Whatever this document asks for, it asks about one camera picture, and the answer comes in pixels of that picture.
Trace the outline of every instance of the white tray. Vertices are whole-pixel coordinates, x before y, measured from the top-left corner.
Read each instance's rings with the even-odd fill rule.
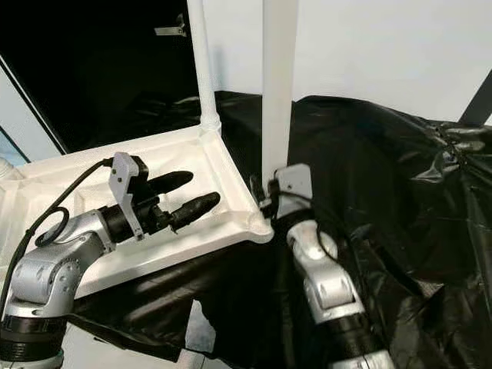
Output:
[[[220,203],[204,217],[182,228],[128,240],[97,260],[85,273],[76,297],[100,291],[240,241],[265,243],[273,230],[244,184],[220,135],[185,128],[147,138],[80,151],[59,158],[17,167],[24,179],[0,181],[0,281],[25,230],[86,168],[116,151],[138,155],[149,168],[149,179],[170,171],[194,173],[191,182],[161,196],[163,210],[173,211],[192,198],[217,191]],[[109,170],[100,168],[62,203],[74,216],[113,205]],[[60,220],[52,215],[36,236]],[[34,247],[34,239],[28,251]]]

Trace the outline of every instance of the white floor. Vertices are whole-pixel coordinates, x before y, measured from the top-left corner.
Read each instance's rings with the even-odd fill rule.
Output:
[[[65,362],[63,368],[70,369],[228,369],[219,360],[209,360],[201,354],[183,350],[177,363],[122,350],[110,344],[96,341],[82,329],[68,325],[63,341]]]

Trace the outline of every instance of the black cloth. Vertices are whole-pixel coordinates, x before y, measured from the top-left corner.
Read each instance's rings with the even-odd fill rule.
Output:
[[[243,178],[261,173],[261,97],[217,94]],[[492,131],[348,98],[294,103],[289,162],[311,166],[314,210],[398,368],[492,367]],[[196,104],[184,120],[196,121]],[[176,359],[193,299],[233,367],[317,367],[329,350],[278,236],[243,242],[75,302],[71,321]]]

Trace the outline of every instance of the white vertical post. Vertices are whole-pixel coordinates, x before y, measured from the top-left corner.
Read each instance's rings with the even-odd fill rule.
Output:
[[[298,0],[263,0],[263,187],[287,165]]]
[[[207,28],[202,0],[188,0],[191,38],[193,40],[194,66],[197,71],[198,93],[200,94],[200,126],[205,130],[220,130],[221,120],[215,108],[210,60],[208,58]]]

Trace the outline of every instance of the black plastic sheet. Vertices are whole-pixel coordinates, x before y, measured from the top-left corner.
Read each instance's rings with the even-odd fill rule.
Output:
[[[218,93],[243,178],[261,173],[261,98]],[[196,121],[196,103],[184,121]],[[294,104],[289,162],[311,166],[315,211],[399,368],[492,367],[492,131],[346,98]],[[317,367],[329,350],[279,237],[243,242],[75,302],[71,321],[176,359],[193,300],[233,367]]]

